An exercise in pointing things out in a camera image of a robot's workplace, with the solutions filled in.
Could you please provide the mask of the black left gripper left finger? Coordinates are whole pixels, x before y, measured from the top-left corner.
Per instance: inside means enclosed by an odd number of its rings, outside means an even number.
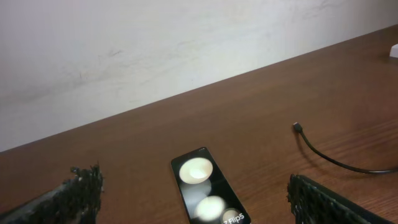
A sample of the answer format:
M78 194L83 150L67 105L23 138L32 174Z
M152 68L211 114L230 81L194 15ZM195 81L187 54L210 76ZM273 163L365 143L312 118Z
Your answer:
M94 224L101 209L103 175L98 164L89 169L72 167L74 178L65 180L22 205L1 214L1 223Z

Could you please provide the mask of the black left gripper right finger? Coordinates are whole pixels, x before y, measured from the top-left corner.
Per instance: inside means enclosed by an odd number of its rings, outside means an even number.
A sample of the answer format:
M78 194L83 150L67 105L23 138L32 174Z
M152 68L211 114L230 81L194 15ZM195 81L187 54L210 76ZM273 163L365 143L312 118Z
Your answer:
M290 176L287 200L296 223L391 224L304 175Z

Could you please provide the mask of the black Galaxy flip phone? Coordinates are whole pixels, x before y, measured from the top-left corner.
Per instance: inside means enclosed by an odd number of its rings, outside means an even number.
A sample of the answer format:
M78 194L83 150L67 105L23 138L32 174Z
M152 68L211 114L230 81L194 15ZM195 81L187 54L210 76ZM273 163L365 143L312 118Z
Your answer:
M213 156L201 147L171 161L190 224L251 224Z

